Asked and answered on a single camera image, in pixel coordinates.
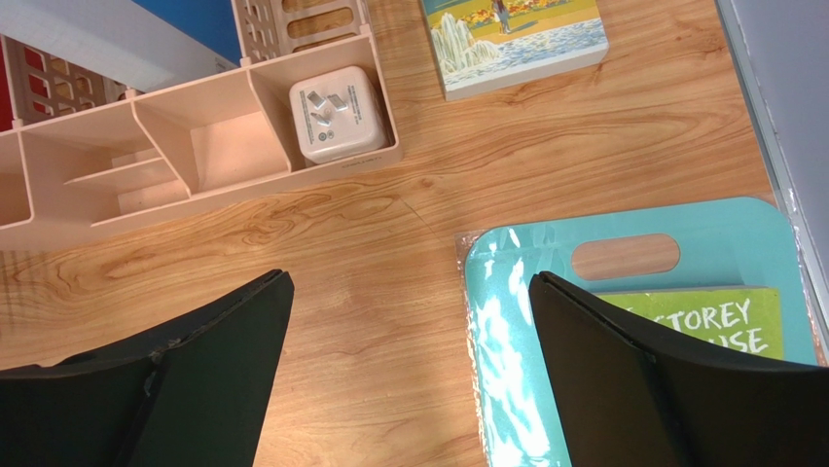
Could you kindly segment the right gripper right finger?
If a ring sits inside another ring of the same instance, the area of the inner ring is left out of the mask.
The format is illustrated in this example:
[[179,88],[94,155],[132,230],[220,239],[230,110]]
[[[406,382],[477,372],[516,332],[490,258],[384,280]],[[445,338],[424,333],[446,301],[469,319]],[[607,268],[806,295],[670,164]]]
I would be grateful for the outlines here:
[[576,466],[824,466],[828,371],[725,348],[563,278],[530,304]]

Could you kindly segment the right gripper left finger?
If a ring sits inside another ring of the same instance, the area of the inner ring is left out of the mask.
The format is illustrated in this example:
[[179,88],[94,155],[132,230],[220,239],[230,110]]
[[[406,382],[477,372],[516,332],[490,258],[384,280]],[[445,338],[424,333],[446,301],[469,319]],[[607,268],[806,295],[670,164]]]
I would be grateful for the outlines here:
[[295,287],[272,270],[160,325],[1,374],[5,466],[250,466]]

